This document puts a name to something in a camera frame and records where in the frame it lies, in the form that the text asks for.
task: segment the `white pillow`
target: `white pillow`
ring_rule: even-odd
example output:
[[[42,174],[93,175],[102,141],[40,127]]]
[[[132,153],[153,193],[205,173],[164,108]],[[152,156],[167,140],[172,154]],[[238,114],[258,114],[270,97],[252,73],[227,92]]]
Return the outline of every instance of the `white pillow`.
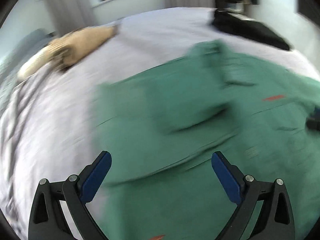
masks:
[[[33,55],[25,64],[20,68],[17,76],[18,81],[22,82],[28,77],[33,75],[40,69],[43,65],[48,63],[47,47],[39,50],[37,54]]]

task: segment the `bed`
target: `bed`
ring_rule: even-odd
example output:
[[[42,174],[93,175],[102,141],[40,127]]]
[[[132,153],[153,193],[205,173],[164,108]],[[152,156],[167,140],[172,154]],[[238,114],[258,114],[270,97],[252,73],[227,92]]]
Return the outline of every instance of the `bed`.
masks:
[[[1,118],[0,208],[21,239],[27,239],[31,205],[39,180],[65,180],[98,156],[92,146],[95,86],[123,80],[182,56],[192,45],[222,39],[233,51],[270,60],[320,81],[319,72],[297,50],[283,51],[215,30],[209,8],[170,8],[124,18],[119,34],[68,71],[48,63],[11,96]],[[87,205],[99,220],[107,201],[98,191]],[[81,239],[66,205],[74,237]]]

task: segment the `blue gripper pad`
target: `blue gripper pad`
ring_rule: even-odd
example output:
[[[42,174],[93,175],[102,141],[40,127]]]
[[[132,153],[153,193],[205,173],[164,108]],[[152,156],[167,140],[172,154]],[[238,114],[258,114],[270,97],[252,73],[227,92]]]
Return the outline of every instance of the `blue gripper pad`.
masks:
[[[227,165],[217,153],[212,154],[211,165],[218,179],[220,180],[224,191],[227,193],[229,200],[237,205],[241,204],[242,196],[240,185],[236,182],[236,179],[231,174]]]
[[[86,166],[80,173],[80,184],[78,185],[80,185],[80,200],[83,204],[93,200],[111,168],[111,163],[111,154],[107,151],[103,151],[91,165]]]

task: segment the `green cloth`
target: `green cloth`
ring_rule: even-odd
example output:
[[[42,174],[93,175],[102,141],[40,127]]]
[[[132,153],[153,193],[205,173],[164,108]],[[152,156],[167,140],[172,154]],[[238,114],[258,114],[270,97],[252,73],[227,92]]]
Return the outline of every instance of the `green cloth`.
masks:
[[[319,217],[320,133],[305,129],[319,82],[213,41],[97,91],[110,240],[214,239],[236,207],[212,170],[217,150],[258,180],[284,180],[297,240]]]

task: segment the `silver screw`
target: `silver screw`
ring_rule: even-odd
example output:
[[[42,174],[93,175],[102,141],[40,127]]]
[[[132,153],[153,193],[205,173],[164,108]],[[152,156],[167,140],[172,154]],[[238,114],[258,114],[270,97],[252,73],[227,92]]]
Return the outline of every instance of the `silver screw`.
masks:
[[[283,180],[282,179],[277,179],[277,183],[279,184],[279,185],[283,185]]]
[[[45,184],[46,182],[47,182],[46,179],[41,179],[41,180],[39,181],[39,184],[40,184],[40,185],[43,185],[43,184]]]
[[[245,176],[245,180],[249,181],[249,182],[253,182],[254,177],[252,177],[251,175],[247,175],[247,176]]]
[[[69,177],[69,180],[70,180],[70,181],[76,181],[77,178],[78,178],[77,175],[71,175],[71,176]]]

